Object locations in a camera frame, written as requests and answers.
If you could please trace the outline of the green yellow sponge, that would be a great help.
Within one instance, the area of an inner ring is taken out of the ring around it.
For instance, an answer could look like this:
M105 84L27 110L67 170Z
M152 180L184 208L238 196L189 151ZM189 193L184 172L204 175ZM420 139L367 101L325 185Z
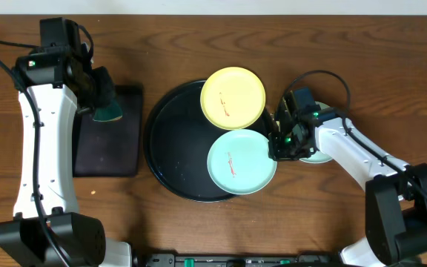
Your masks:
M95 109L93 121L111 122L121 119L122 116L123 113L119 103L116 100L112 100L108 106Z

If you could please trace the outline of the light green plate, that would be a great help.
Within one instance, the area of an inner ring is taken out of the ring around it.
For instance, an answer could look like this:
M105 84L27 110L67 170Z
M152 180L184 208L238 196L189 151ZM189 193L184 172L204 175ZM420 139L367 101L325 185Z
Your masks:
M299 160L310 164L323 164L332 160L329 155L324 154L321 151L315 150L314 148L310 148L310 154L311 155L309 157L303 157Z
M268 139L248 130L224 133L211 146L207 169L213 182L230 194L244 195L264 188L277 162L268 156Z

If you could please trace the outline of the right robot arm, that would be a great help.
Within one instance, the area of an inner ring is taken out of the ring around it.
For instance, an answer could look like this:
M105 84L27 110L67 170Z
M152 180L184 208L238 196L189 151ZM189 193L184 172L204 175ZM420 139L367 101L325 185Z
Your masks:
M275 161L317 152L337 162L365 192L365 237L345 247L347 266L412 266L427 252L427 164L409 165L374 144L336 108L322 109L308 88L284 93L269 155Z

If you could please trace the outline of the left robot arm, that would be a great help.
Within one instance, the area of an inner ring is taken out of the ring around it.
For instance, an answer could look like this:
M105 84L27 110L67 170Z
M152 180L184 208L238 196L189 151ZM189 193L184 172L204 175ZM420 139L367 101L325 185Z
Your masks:
M104 67L93 67L86 29L43 19L39 46L10 75L23 116L21 183L13 218L0 222L0 248L21 266L131 266L126 242L109 239L100 220L79 213L73 185L73 123L79 113L122 112Z

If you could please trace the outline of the rectangular black tray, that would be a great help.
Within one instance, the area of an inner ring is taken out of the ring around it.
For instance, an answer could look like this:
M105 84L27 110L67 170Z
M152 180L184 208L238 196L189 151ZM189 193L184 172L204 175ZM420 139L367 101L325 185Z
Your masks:
M96 122L93 114L75 116L74 177L133 177L137 173L142 129L144 86L116 86L122 118Z

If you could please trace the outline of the round black tray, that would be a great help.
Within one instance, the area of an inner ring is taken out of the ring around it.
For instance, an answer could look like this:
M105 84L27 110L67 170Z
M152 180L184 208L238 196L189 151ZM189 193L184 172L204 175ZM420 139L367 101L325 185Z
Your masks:
M199 202L235 197L219 188L207 169L208 152L229 132L211 124L202 112L202 80L173 89L151 111L144 134L145 157L159 182L176 195ZM267 112L246 129L267 138L271 128Z

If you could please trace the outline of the yellow plate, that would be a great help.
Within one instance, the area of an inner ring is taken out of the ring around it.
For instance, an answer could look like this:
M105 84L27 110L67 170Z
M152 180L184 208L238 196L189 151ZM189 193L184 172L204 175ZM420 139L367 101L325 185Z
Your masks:
M261 116L266 102L260 78L243 67L225 67L202 86L200 106L207 120L224 130L239 130Z

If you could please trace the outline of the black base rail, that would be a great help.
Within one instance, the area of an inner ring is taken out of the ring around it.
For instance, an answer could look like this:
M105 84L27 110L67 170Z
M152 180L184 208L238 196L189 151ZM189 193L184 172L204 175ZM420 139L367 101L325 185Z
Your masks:
M151 254L145 267L275 267L275 266L343 266L328 254L300 254L282 256L252 255L175 255Z

